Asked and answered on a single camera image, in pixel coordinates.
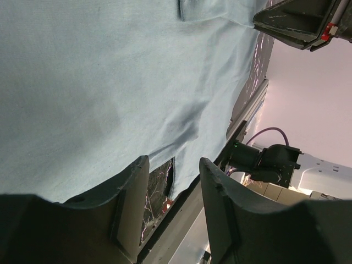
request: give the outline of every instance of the scratched surface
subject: scratched surface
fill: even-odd
[[[171,202],[166,197],[165,189],[169,177],[173,176],[172,171],[172,160],[170,160],[149,174],[140,244],[146,241],[157,227]]]

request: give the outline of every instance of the purple cable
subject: purple cable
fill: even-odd
[[[269,131],[269,130],[276,130],[276,131],[279,131],[279,132],[281,133],[281,135],[284,137],[286,146],[290,146],[290,144],[289,144],[289,142],[288,142],[288,138],[287,138],[285,132],[282,131],[282,129],[280,129],[280,128],[275,128],[275,127],[266,128],[266,129],[263,129],[263,130],[259,131],[257,134],[255,134],[255,135],[246,143],[246,145],[248,145],[250,142],[252,142],[252,140],[255,139],[257,136],[259,136],[259,135],[261,135],[262,133],[264,133],[264,132],[266,132],[266,131]]]

